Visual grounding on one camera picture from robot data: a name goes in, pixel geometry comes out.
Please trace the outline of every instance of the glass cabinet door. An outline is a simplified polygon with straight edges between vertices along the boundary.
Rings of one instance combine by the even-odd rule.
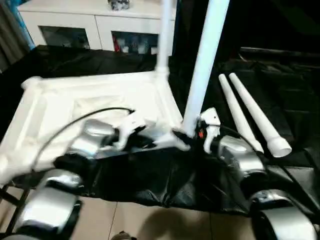
[[[39,26],[49,46],[90,49],[86,30],[77,27]]]
[[[161,19],[96,16],[103,50],[156,54],[158,35],[161,32]],[[168,55],[172,55],[175,21],[170,21],[168,35]]]
[[[101,49],[94,15],[20,11],[37,45]]]

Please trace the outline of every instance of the white pvc pipe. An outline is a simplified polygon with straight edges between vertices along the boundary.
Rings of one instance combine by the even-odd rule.
[[[182,129],[193,137],[214,65],[229,0],[209,0]]]
[[[158,54],[155,70],[159,73],[168,73],[168,40],[170,19],[172,15],[172,0],[162,0],[161,32],[158,37]]]
[[[254,119],[256,125],[263,134],[267,147],[270,150],[271,154],[275,158],[281,158],[291,153],[292,148],[289,143],[279,135],[275,127],[269,121],[267,116],[258,106],[256,101],[250,95],[246,87],[242,84],[240,79],[235,73],[229,75],[231,82],[233,83],[235,89],[239,93],[242,101],[245,106],[248,108],[252,118]]]
[[[232,91],[228,80],[224,74],[219,75],[219,81],[222,86],[222,90],[225,96],[225,99],[228,103],[232,118],[234,120],[237,131],[244,136],[249,142],[254,146],[257,151],[264,152],[260,142],[255,138],[254,133],[252,132],[249,123],[241,110],[241,107],[236,99],[234,92]]]

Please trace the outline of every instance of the items in cabinet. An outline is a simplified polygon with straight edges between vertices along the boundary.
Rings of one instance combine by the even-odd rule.
[[[149,55],[157,53],[157,34],[112,31],[112,38],[116,52]]]

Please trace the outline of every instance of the black plastic sheet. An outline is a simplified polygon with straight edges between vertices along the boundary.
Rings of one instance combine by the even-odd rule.
[[[155,63],[155,56],[38,46],[0,76],[5,83],[0,90],[0,135],[6,132],[23,94],[20,84],[31,76],[56,78],[143,72],[152,71]],[[171,58],[169,67],[169,83],[184,113],[194,65]],[[270,170],[270,187],[288,191],[317,222],[316,214],[320,209],[319,72],[270,62],[233,60],[216,64],[203,110],[215,107],[221,123],[231,128],[235,125],[218,81],[219,73],[231,72],[237,73],[278,132],[291,144],[292,153],[277,161],[299,181],[317,209],[270,161],[266,142],[240,100],[250,126],[266,151],[264,162]],[[35,186],[41,175],[39,173],[32,182],[26,181],[27,176],[16,177],[13,184]],[[204,156],[196,150],[181,152],[173,148],[101,160],[96,179],[84,195],[109,201],[242,215],[248,213],[249,207],[230,171],[217,158]]]

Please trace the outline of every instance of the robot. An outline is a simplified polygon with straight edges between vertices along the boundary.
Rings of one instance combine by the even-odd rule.
[[[196,140],[181,131],[168,134],[179,142],[175,147],[182,151],[192,142],[202,141],[207,154],[217,153],[221,161],[233,167],[234,179],[250,202],[252,227],[258,240],[318,239],[312,222],[292,198],[285,191],[268,188],[268,173],[253,146],[246,139],[220,137],[220,126],[216,110],[210,108],[197,121]],[[95,176],[98,151],[106,147],[117,151],[157,147],[156,140],[140,135],[146,127],[146,122],[135,112],[119,127],[88,119],[66,153],[55,159],[55,169],[46,173],[27,200],[16,222],[16,232],[4,239],[70,239],[82,207],[79,194]],[[147,141],[142,146],[138,138]]]

